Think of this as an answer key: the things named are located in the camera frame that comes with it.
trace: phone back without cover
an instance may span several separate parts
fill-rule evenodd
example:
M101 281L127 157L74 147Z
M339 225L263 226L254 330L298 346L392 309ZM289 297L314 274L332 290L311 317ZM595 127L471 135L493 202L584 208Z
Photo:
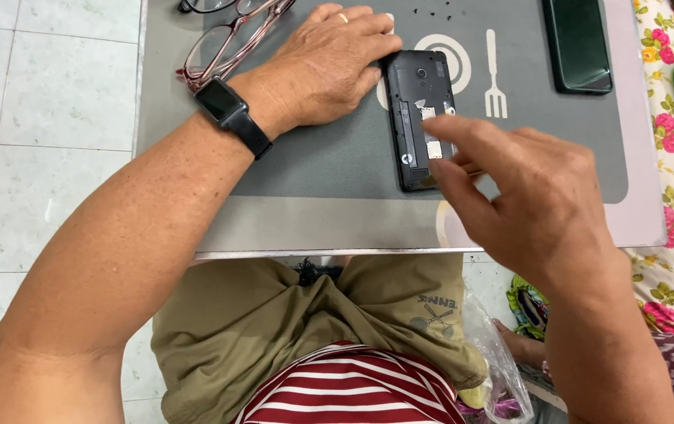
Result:
M430 159L451 159L452 146L424 132L421 122L455 114L447 58L436 51L399 51L381 62L387 82L400 185L405 192L438 188L423 186Z

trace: left hand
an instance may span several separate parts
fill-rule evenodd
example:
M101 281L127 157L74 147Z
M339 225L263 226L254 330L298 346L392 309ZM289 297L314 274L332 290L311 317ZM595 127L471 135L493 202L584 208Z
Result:
M389 16L368 6L320 5L268 62L230 82L238 92L266 96L249 101L251 112L265 107L257 114L278 120L276 135L325 124L354 111L379 81L381 71L369 64L403 46L387 34L393 28Z

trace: table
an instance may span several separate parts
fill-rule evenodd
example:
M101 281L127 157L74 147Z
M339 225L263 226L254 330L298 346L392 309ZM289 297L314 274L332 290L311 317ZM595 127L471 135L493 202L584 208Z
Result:
M320 0L298 0L240 72L266 60ZM652 129L634 11L604 5L615 92L574 97L553 89L539 0L398 2L348 0L394 15L405 48L447 54L459 113L486 119L491 79L485 33L497 33L498 85L510 130L532 126L593 149L608 224L618 246L664 243ZM161 139L195 106L173 74L204 29L232 10L180 15L165 0L144 0L136 153ZM381 85L352 115L278 139L254 164L203 237L197 259L415 251L479 251L438 192L400 191ZM480 189L495 196L496 186Z

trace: black smartwatch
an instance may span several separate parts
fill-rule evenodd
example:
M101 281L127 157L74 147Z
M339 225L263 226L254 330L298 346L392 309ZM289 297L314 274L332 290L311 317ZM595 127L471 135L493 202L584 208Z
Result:
M220 78L212 78L194 97L221 130L232 131L243 140L256 160L271 149L269 138L248 115L248 103Z

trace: hand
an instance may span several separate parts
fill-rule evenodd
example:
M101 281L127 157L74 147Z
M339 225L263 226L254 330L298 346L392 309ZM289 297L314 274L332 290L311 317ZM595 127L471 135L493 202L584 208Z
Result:
M238 85L254 84L254 95L269 91L261 103L277 109L271 115L280 116L279 133L331 122L354 111L379 81L381 71L369 64L403 46L387 34L393 28L368 6L317 6L267 63L238 75L246 80Z
M630 281L628 259L607 228L590 149L460 116L426 120L424 130L457 146L455 158L433 161L430 170L468 235L492 258L547 298L575 291L583 277ZM463 170L471 162L497 183L502 194L492 202Z

